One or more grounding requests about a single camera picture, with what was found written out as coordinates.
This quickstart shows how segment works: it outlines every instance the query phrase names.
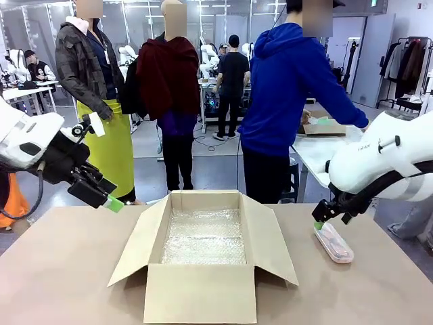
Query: bubble wrap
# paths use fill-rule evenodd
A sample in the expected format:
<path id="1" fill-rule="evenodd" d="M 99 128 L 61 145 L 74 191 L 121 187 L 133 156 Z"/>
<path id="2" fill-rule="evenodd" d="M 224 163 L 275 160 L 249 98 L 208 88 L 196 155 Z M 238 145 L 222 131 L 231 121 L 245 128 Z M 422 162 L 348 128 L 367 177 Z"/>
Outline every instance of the bubble wrap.
<path id="1" fill-rule="evenodd" d="M 245 264 L 239 210 L 173 210 L 161 263 Z"/>

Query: orange fabric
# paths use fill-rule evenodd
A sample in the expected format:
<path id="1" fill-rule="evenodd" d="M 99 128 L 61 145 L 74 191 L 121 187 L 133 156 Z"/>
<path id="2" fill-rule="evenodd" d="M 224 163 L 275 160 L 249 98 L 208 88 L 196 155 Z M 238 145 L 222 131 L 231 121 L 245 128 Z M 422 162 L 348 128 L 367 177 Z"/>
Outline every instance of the orange fabric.
<path id="1" fill-rule="evenodd" d="M 25 215 L 29 210 L 28 202 L 23 197 L 16 180 L 16 174 L 9 174 L 9 198 L 5 206 L 5 211 L 14 217 L 21 217 Z M 0 228 L 9 227 L 15 221 L 0 214 Z"/>

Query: gray pants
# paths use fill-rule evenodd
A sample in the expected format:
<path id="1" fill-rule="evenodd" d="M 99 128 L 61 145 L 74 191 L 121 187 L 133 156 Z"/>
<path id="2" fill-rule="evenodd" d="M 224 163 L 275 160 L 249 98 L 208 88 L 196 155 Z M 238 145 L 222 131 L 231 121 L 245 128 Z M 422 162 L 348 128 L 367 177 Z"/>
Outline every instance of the gray pants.
<path id="1" fill-rule="evenodd" d="M 402 223 L 393 223 L 388 229 L 402 239 L 415 238 L 426 230 L 433 213 L 433 196 L 418 202 Z M 427 243 L 433 248 L 433 227 L 428 230 Z"/>

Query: door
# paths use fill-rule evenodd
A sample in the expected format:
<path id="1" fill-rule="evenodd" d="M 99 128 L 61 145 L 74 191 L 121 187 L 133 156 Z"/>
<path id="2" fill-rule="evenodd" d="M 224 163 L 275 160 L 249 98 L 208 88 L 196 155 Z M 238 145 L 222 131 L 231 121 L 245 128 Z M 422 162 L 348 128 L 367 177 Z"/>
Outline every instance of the door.
<path id="1" fill-rule="evenodd" d="M 395 14 L 367 18 L 351 95 L 355 103 L 372 108 L 376 106 L 382 84 L 382 76 L 379 74 L 380 60 L 390 47 L 394 21 Z"/>

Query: plaid jacket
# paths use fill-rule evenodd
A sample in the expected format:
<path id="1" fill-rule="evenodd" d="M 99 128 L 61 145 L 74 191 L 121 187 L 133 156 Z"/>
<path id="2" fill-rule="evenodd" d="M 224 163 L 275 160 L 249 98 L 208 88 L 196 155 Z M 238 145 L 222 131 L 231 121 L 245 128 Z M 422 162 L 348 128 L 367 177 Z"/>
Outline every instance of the plaid jacket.
<path id="1" fill-rule="evenodd" d="M 119 93 L 124 79 L 117 64 L 112 44 L 102 31 L 98 31 L 108 48 L 108 58 L 113 73 L 114 86 Z M 62 24 L 55 42 L 55 63 L 62 87 L 76 100 L 107 118 L 110 107 L 102 100 L 107 99 L 107 87 L 97 57 L 90 42 L 77 27 L 69 22 Z"/>

